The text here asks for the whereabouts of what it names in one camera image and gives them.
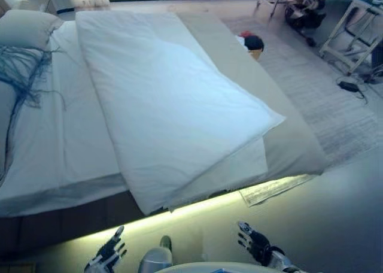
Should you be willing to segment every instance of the white bedsheet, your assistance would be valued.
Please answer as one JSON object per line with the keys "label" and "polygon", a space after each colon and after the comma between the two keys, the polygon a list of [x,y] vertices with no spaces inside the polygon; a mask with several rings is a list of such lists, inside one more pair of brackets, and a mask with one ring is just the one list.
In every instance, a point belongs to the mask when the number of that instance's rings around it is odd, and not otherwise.
{"label": "white bedsheet", "polygon": [[161,16],[184,27],[174,14],[76,16],[118,166],[146,214],[284,120],[186,46],[162,39],[151,24]]}
{"label": "white bedsheet", "polygon": [[0,187],[0,216],[73,207],[127,189],[78,47],[75,22],[65,22],[50,43],[60,52],[52,54],[51,66],[35,87],[60,92],[66,110],[57,93],[42,93],[40,109],[22,106],[13,163]]}

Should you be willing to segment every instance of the bed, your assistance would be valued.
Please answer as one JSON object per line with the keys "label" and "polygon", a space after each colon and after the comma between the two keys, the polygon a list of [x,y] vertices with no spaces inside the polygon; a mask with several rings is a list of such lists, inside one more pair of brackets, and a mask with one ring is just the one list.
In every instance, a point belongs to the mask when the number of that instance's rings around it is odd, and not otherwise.
{"label": "bed", "polygon": [[[320,174],[326,160],[316,137],[228,28],[210,14],[178,14],[178,18],[182,26],[166,15],[154,15],[152,26],[164,40],[188,47],[286,119],[263,139],[211,164],[163,207],[176,208],[222,190],[285,176]],[[56,29],[49,46],[59,50],[52,53],[51,65],[35,86],[54,92],[41,96],[40,109],[22,106],[13,136],[13,162],[0,187],[3,217],[74,207],[129,190],[81,51],[76,22],[64,22]],[[267,172],[260,170],[264,166]]]}

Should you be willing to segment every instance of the robotic hand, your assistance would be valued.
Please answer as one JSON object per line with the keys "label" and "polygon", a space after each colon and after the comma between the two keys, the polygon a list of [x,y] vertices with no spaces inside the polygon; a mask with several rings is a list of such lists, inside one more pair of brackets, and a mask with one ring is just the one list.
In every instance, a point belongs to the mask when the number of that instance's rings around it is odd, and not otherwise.
{"label": "robotic hand", "polygon": [[306,273],[294,266],[280,248],[271,246],[269,240],[263,234],[251,228],[248,223],[238,222],[238,226],[242,231],[238,233],[240,237],[238,244],[245,247],[262,266],[288,273]]}
{"label": "robotic hand", "polygon": [[120,226],[112,238],[98,250],[96,257],[93,258],[85,267],[84,273],[114,273],[113,267],[117,262],[126,254],[125,249],[122,254],[121,250],[124,248],[125,243],[122,243],[117,251],[115,246],[121,241],[121,234],[124,231],[124,226]]}

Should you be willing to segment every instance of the folded comforter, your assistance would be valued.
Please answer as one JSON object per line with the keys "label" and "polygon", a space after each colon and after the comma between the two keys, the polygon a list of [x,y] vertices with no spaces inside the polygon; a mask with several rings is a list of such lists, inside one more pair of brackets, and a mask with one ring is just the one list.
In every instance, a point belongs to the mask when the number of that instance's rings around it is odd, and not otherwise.
{"label": "folded comforter", "polygon": [[189,48],[161,39],[150,20],[127,11],[76,16],[118,166],[146,214],[284,120]]}

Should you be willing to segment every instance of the rug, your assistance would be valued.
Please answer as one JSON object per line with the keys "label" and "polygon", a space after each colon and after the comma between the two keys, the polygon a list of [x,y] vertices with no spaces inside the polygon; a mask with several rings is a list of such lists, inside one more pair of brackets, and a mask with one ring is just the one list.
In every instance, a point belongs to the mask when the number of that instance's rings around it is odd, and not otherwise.
{"label": "rug", "polygon": [[259,63],[311,127],[330,165],[343,163],[377,146],[377,116],[363,100],[340,89],[332,76],[254,18],[223,22],[234,34],[249,30],[262,38],[265,50]]}

